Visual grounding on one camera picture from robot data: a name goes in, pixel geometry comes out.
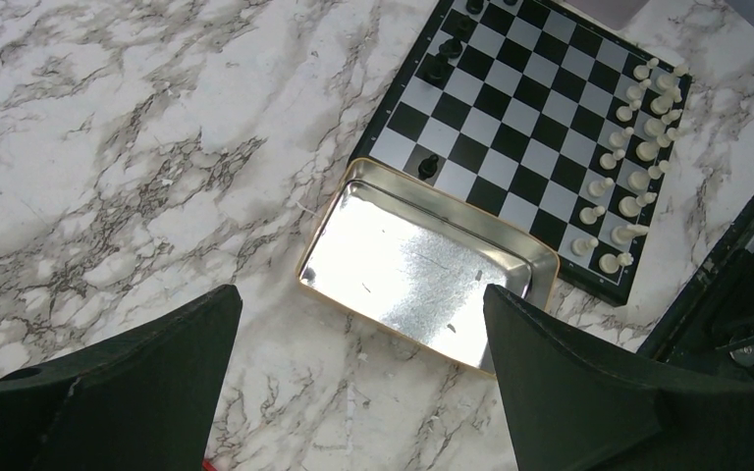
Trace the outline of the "black chess pawn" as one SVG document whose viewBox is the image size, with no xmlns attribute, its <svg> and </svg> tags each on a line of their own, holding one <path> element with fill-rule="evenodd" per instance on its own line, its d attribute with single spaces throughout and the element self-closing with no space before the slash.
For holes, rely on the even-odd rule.
<svg viewBox="0 0 754 471">
<path fill-rule="evenodd" d="M 437 154 L 430 154 L 428 157 L 422 159 L 417 167 L 417 177 L 426 181 L 434 177 L 439 169 L 439 156 Z"/>
</svg>

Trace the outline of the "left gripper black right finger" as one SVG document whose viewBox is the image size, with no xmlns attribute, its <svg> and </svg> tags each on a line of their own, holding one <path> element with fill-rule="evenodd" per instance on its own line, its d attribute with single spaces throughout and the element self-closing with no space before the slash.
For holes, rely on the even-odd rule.
<svg viewBox="0 0 754 471">
<path fill-rule="evenodd" d="M 508 289 L 483 298 L 521 470 L 754 470 L 754 383 L 601 340 Z"/>
</svg>

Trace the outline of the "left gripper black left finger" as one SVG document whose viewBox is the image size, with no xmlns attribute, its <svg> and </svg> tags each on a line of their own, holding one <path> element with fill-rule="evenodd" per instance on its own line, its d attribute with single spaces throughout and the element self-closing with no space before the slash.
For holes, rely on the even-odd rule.
<svg viewBox="0 0 754 471">
<path fill-rule="evenodd" d="M 199 470 L 242 299 L 215 288 L 0 378 L 0 470 Z"/>
</svg>

